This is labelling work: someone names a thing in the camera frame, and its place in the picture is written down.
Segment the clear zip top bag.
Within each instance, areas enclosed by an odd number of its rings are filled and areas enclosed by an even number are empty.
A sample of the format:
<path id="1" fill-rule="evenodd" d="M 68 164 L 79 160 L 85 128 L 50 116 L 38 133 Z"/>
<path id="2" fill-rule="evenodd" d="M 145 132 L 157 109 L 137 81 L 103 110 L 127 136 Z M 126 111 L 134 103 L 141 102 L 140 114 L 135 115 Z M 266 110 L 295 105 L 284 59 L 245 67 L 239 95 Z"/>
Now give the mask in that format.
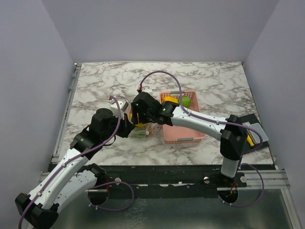
<path id="1" fill-rule="evenodd" d="M 127 115 L 128 115 L 128 120 L 129 122 L 132 123 L 132 101 L 129 105 L 129 108 L 128 108 L 128 112 L 127 112 Z M 148 137 L 148 136 L 152 136 L 153 133 L 154 133 L 154 128 L 156 126 L 156 124 L 153 124 L 153 123 L 146 123 L 146 124 L 137 124 L 137 125 L 134 125 L 135 128 L 134 129 L 145 129 L 149 132 L 149 135 L 145 136 L 145 137 Z"/>

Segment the green grape bunch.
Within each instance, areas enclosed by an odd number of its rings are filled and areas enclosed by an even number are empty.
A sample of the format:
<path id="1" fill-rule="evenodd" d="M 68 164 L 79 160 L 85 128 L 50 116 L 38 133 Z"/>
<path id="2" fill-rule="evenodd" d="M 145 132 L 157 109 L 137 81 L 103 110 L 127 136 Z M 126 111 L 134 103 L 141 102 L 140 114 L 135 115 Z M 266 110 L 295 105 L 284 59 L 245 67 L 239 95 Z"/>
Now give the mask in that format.
<path id="1" fill-rule="evenodd" d="M 145 129 L 133 129 L 129 134 L 130 137 L 145 137 L 149 135 L 149 132 Z"/>

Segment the yellow bell pepper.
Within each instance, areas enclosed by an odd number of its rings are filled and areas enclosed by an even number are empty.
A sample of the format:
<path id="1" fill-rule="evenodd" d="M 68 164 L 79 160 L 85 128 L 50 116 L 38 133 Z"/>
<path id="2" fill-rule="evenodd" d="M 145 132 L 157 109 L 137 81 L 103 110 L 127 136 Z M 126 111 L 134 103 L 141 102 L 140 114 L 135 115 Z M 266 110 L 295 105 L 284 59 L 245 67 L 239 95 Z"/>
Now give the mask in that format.
<path id="1" fill-rule="evenodd" d="M 179 104 L 179 100 L 176 97 L 172 97 L 172 96 L 166 96 L 161 100 L 161 104 L 164 104 L 165 102 L 172 102 L 175 104 Z"/>

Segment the green custard apple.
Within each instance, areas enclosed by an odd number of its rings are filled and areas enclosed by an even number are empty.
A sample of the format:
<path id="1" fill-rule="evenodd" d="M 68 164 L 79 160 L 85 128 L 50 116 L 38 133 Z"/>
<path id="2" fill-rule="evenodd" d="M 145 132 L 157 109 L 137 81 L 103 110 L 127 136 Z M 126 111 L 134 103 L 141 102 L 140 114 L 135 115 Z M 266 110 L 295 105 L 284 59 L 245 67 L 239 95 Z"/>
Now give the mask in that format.
<path id="1" fill-rule="evenodd" d="M 183 96 L 182 97 L 182 105 L 186 108 L 189 108 L 192 105 L 192 100 L 190 97 Z"/>

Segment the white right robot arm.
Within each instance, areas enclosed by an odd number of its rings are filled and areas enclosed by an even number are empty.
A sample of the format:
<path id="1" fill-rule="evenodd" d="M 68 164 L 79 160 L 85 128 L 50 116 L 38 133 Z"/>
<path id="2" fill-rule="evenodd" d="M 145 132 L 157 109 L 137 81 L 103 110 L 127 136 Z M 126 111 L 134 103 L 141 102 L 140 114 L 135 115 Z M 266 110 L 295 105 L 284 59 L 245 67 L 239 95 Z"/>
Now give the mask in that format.
<path id="1" fill-rule="evenodd" d="M 247 139 L 245 126 L 239 117 L 212 117 L 184 108 L 181 104 L 158 102 L 149 93 L 140 92 L 131 102 L 132 123 L 157 123 L 159 125 L 186 127 L 220 141 L 224 157 L 219 174 L 220 183 L 229 187 L 236 181 L 236 173 Z"/>

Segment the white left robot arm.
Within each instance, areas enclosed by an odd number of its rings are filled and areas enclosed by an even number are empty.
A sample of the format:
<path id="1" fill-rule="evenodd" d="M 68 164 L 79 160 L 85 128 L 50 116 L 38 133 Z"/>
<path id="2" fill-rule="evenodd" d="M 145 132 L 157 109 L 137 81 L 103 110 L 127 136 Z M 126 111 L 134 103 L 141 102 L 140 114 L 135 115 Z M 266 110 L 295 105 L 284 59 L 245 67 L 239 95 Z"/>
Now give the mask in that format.
<path id="1" fill-rule="evenodd" d="M 27 220 L 35 229 L 49 229 L 65 206 L 82 192 L 112 185 L 114 182 L 107 178 L 104 169 L 87 162 L 111 139 L 128 137 L 133 129 L 125 112 L 116 108 L 98 109 L 44 180 L 28 194 L 16 197 L 21 220 Z"/>

